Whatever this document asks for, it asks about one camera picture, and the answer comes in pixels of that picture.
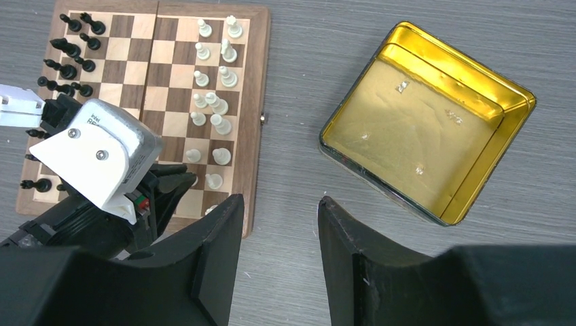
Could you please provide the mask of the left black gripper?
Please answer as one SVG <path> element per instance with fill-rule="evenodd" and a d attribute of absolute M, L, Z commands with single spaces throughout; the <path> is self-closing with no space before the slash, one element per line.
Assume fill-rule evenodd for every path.
<path fill-rule="evenodd" d="M 68 196 L 1 241 L 1 248 L 79 246 L 107 259 L 122 251 L 149 247 L 167 229 L 180 200 L 198 181 L 184 164 L 153 164 L 128 202 L 136 210 L 135 224 L 105 212 L 68 182 Z"/>

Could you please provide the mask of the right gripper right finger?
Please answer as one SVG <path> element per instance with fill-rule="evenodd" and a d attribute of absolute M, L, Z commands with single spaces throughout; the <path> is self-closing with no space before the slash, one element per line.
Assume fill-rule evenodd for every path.
<path fill-rule="evenodd" d="M 317 221 L 332 325 L 575 324 L 572 244 L 467 244 L 431 257 L 329 196 Z"/>

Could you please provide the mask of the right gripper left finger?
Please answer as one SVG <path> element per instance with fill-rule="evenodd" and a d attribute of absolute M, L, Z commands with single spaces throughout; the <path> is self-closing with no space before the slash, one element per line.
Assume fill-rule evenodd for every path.
<path fill-rule="evenodd" d="M 245 210 L 206 217 L 124 260 L 79 247 L 1 250 L 2 325 L 227 325 Z"/>

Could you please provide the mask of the white piece aside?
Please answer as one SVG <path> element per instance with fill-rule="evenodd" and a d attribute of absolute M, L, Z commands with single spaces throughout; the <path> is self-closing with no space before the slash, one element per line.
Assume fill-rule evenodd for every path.
<path fill-rule="evenodd" d="M 207 216 L 211 211 L 213 211 L 217 207 L 218 207 L 218 205 L 213 205 L 213 206 L 210 206 L 209 208 L 207 208 L 204 212 L 204 216 Z"/>

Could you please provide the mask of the white chess pawn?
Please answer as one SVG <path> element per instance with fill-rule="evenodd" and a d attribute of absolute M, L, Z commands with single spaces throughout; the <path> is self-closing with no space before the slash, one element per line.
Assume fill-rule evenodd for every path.
<path fill-rule="evenodd" d="M 195 126 L 203 126 L 206 124 L 206 115 L 203 114 L 202 112 L 198 112 L 198 111 L 193 111 L 190 113 L 190 117 L 192 119 L 192 123 Z"/>
<path fill-rule="evenodd" d="M 185 157 L 191 163 L 198 163 L 202 159 L 202 153 L 198 149 L 189 149 L 185 152 Z"/>
<path fill-rule="evenodd" d="M 203 38 L 208 38 L 212 35 L 213 29 L 210 24 L 208 24 L 204 19 L 199 18 L 197 20 L 198 34 Z"/>
<path fill-rule="evenodd" d="M 203 43 L 197 42 L 195 49 L 198 60 L 208 60 L 211 57 L 211 51 Z"/>
<path fill-rule="evenodd" d="M 194 82 L 198 87 L 206 87 L 210 83 L 210 77 L 202 71 L 194 71 Z"/>
<path fill-rule="evenodd" d="M 204 109 L 205 107 L 208 106 L 208 103 L 205 99 L 205 95 L 202 95 L 199 93 L 193 93 L 192 99 L 193 99 L 195 106 L 199 109 Z"/>

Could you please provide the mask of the gold tin tray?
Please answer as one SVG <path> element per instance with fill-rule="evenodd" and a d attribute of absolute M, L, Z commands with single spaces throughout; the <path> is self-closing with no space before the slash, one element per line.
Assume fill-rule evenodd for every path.
<path fill-rule="evenodd" d="M 404 20 L 325 122 L 319 149 L 411 214 L 454 226 L 536 104 L 529 89 Z"/>

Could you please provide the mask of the wooden chess board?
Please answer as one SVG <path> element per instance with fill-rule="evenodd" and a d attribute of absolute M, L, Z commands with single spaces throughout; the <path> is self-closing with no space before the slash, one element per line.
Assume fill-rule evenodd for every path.
<path fill-rule="evenodd" d="M 88 12 L 94 20 L 105 23 L 103 35 L 95 35 L 80 19 Z M 66 14 L 78 19 L 83 27 L 72 32 L 59 19 Z M 238 39 L 228 35 L 225 19 L 233 15 L 244 33 Z M 204 19 L 212 26 L 208 38 L 198 34 L 197 20 Z M 43 63 L 41 76 L 59 84 L 78 82 L 91 85 L 93 95 L 86 98 L 75 91 L 80 103 L 97 98 L 131 113 L 160 135 L 164 148 L 157 161 L 161 164 L 183 163 L 198 176 L 198 181 L 180 201 L 168 230 L 176 232 L 204 217 L 207 208 L 221 203 L 231 194 L 245 198 L 243 236 L 253 229 L 255 189 L 264 115 L 264 92 L 271 13 L 262 5 L 225 3 L 177 3 L 170 1 L 57 1 L 54 6 L 50 39 L 66 38 L 82 50 L 81 57 L 93 60 L 96 68 L 87 72 L 64 52 L 48 45 L 44 59 L 70 64 L 77 69 L 77 77 L 63 79 L 59 72 Z M 86 33 L 101 41 L 99 50 L 90 50 L 79 37 Z M 229 39 L 238 53 L 236 62 L 221 58 L 222 39 Z M 208 60 L 196 58 L 195 44 L 203 43 L 210 51 Z M 221 84 L 219 67 L 227 66 L 238 76 L 233 88 Z M 194 82 L 194 71 L 210 77 L 206 87 Z M 223 115 L 232 123 L 228 135 L 217 134 L 210 122 L 213 112 L 209 106 L 199 109 L 192 95 L 214 92 L 228 102 Z M 195 126 L 190 113 L 202 112 L 206 124 Z M 226 166 L 213 160 L 212 151 L 227 148 L 232 154 Z M 202 159 L 191 163 L 185 157 L 189 149 L 198 149 Z M 210 189 L 205 175 L 217 173 L 223 185 Z"/>

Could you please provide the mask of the white chess piece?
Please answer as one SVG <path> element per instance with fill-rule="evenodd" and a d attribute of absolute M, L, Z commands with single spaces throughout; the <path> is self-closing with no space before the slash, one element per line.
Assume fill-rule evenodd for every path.
<path fill-rule="evenodd" d="M 221 58 L 228 63 L 236 62 L 238 58 L 238 53 L 236 49 L 232 46 L 229 39 L 222 39 L 220 54 Z"/>
<path fill-rule="evenodd" d="M 221 84 L 226 88 L 233 88 L 238 83 L 238 76 L 235 72 L 229 70 L 227 66 L 219 67 L 219 74 L 221 78 Z"/>
<path fill-rule="evenodd" d="M 235 16 L 233 15 L 228 16 L 225 19 L 225 23 L 227 26 L 229 37 L 231 37 L 232 39 L 238 39 L 242 37 L 244 30 L 242 25 L 239 23 L 238 19 Z"/>

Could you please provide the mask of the black chess rook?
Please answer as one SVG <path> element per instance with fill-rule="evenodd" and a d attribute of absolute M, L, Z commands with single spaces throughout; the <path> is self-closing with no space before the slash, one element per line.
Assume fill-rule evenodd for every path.
<path fill-rule="evenodd" d="M 103 35 L 107 30 L 103 21 L 94 20 L 88 12 L 81 13 L 80 19 L 90 26 L 91 32 L 95 35 Z"/>
<path fill-rule="evenodd" d="M 36 181 L 25 179 L 20 182 L 21 189 L 34 189 L 40 193 L 48 192 L 52 189 L 52 182 L 46 178 L 40 178 Z"/>

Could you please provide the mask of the black chess knight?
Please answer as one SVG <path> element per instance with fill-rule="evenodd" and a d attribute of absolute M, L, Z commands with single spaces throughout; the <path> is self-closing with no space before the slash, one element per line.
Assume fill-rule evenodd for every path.
<path fill-rule="evenodd" d="M 24 155 L 24 158 L 26 160 L 30 160 L 30 161 L 34 161 L 34 162 L 40 162 L 40 160 L 38 158 L 36 158 L 34 155 L 30 154 L 30 153 L 26 153 Z"/>
<path fill-rule="evenodd" d="M 78 45 L 68 42 L 66 38 L 51 39 L 50 45 L 53 48 L 64 52 L 67 56 L 71 58 L 76 58 L 80 56 L 82 53 L 82 50 Z"/>

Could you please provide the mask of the black chess bishop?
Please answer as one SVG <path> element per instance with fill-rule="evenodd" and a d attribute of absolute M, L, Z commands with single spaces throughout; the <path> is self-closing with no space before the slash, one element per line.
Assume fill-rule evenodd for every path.
<path fill-rule="evenodd" d="M 30 137 L 37 138 L 37 139 L 48 139 L 51 137 L 49 133 L 43 130 L 38 129 L 28 129 L 25 131 Z"/>
<path fill-rule="evenodd" d="M 77 69 L 70 64 L 60 64 L 52 59 L 43 59 L 45 65 L 57 72 L 66 80 L 72 80 L 77 77 Z"/>

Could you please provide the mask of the black chess king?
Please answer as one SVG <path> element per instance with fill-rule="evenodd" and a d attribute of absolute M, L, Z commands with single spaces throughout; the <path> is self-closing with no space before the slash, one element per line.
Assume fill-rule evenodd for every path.
<path fill-rule="evenodd" d="M 69 84 L 59 84 L 57 81 L 50 80 L 45 76 L 41 76 L 37 79 L 37 85 L 40 87 L 45 87 L 51 91 L 66 94 L 70 97 L 75 96 L 75 89 L 72 86 Z"/>

